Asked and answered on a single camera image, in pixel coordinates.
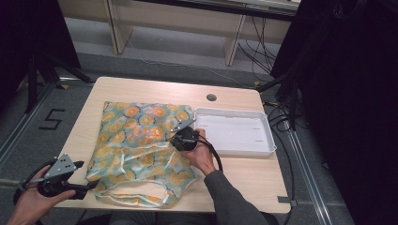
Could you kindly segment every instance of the gray sleeve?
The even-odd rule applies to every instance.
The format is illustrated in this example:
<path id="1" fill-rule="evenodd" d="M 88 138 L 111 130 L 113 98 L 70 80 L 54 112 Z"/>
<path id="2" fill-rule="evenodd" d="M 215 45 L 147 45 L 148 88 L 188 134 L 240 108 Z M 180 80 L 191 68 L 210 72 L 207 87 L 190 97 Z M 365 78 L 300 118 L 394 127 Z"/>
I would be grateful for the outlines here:
<path id="1" fill-rule="evenodd" d="M 268 224 L 258 209 L 247 202 L 221 171 L 211 172 L 205 184 L 214 201 L 218 224 Z"/>

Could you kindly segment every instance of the person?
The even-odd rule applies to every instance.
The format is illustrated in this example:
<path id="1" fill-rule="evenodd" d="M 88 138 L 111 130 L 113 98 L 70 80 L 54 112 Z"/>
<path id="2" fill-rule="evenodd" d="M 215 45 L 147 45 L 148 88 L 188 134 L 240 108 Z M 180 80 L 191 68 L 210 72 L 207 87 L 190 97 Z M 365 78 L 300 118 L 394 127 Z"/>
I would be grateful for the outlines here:
<path id="1" fill-rule="evenodd" d="M 200 139 L 205 141 L 206 132 L 197 129 Z M 143 211 L 114 211 L 109 218 L 112 225 L 123 224 L 278 224 L 270 214 L 261 213 L 247 202 L 240 192 L 227 180 L 225 175 L 216 169 L 208 147 L 198 142 L 192 151 L 183 151 L 191 165 L 205 175 L 205 184 L 214 202 L 215 214 L 205 213 L 156 213 Z M 48 168 L 43 168 L 35 177 L 42 177 Z M 74 190 L 58 196 L 46 198 L 40 195 L 35 187 L 29 187 L 18 200 L 8 225 L 32 224 L 48 214 L 49 210 L 75 194 Z"/>

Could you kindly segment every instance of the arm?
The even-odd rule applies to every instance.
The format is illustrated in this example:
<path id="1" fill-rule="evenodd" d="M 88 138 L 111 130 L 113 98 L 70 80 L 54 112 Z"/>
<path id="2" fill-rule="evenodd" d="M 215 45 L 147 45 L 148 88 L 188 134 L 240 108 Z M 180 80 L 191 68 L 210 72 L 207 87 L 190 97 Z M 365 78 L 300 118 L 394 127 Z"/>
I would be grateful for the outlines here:
<path id="1" fill-rule="evenodd" d="M 198 131 L 203 139 L 205 131 Z M 222 172 L 216 170 L 212 155 L 203 143 L 198 142 L 193 151 L 182 154 L 206 176 L 205 184 L 214 201 L 219 224 L 267 224 L 258 209 L 243 198 Z"/>
<path id="2" fill-rule="evenodd" d="M 42 177 L 49 168 L 50 166 L 44 167 L 34 178 Z M 75 193 L 74 190 L 68 190 L 52 198 L 47 198 L 38 193 L 35 186 L 28 186 L 17 201 L 7 225 L 33 224 L 47 215 L 56 204 L 73 197 Z"/>

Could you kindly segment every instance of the black tape mark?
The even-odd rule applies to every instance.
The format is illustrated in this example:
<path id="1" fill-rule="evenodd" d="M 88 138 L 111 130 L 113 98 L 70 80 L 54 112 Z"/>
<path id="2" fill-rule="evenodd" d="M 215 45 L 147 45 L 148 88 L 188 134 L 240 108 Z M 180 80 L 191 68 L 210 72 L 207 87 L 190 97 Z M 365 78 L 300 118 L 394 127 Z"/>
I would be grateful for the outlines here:
<path id="1" fill-rule="evenodd" d="M 55 127 L 38 127 L 38 129 L 56 130 L 58 128 L 58 125 L 61 123 L 62 120 L 60 120 L 60 119 L 52 119 L 52 118 L 50 118 L 50 116 L 51 116 L 51 114 L 53 112 L 64 112 L 64 111 L 65 110 L 51 109 L 44 121 L 55 121 L 56 122 Z"/>

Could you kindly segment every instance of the floor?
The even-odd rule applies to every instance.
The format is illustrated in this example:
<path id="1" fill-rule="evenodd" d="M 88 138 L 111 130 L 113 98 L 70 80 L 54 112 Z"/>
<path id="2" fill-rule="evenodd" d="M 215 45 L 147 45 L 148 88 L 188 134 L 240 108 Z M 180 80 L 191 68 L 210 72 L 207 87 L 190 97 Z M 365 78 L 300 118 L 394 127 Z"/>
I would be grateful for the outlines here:
<path id="1" fill-rule="evenodd" d="M 272 77 L 265 74 L 260 67 L 253 66 L 252 60 L 240 49 L 237 50 L 234 64 L 231 67 L 226 66 L 221 37 L 137 27 L 130 37 L 129 46 L 122 54 L 115 55 L 107 23 L 67 19 L 67 25 L 82 64 L 82 71 L 94 79 L 107 75 L 241 88 L 254 88 L 254 82 L 266 83 L 272 80 Z M 250 51 L 244 40 L 240 43 L 243 49 Z M 255 48 L 257 42 L 249 41 L 249 44 Z M 267 47 L 273 54 L 277 54 L 280 46 L 267 44 Z M 59 69 L 59 73 L 62 77 L 71 77 L 62 69 Z M 261 98 L 264 101 L 274 101 L 277 89 L 278 86 L 267 90 L 262 93 Z M 0 178 L 22 180 L 34 165 L 40 164 L 43 160 L 40 156 L 43 154 L 54 156 L 59 153 L 90 90 L 91 86 L 81 82 L 71 82 L 67 89 L 52 90 L 16 144 L 15 150 L 0 168 Z M 2 118 L 0 143 L 6 142 L 7 136 L 23 118 L 26 92 L 27 88 L 23 85 L 13 99 L 15 104 L 0 114 Z M 38 129 L 49 126 L 43 121 L 50 109 L 57 108 L 65 109 L 58 130 L 48 132 Z M 273 107 L 265 107 L 269 118 L 278 116 L 279 112 L 273 110 Z M 317 214 L 316 199 L 312 196 L 312 190 L 304 178 L 308 176 L 308 172 L 302 170 L 288 134 L 281 131 L 277 131 L 274 136 L 278 146 L 277 156 L 287 192 L 297 205 L 292 207 L 290 216 L 275 216 L 280 224 L 284 224 L 286 220 L 287 224 L 354 224 L 331 174 L 322 165 L 322 154 L 316 145 L 311 128 L 305 122 L 305 117 L 300 118 L 297 123 L 296 134 L 303 155 L 306 157 L 310 176 L 314 178 L 319 196 L 327 207 L 330 222 L 325 223 Z M 1 224 L 6 223 L 12 211 L 13 192 L 13 187 L 0 186 L 0 207 L 3 209 L 0 216 Z M 80 209 L 55 208 L 49 218 L 43 222 L 75 224 L 82 216 L 85 219 L 105 213 L 109 212 L 90 210 L 84 214 L 84 210 Z"/>

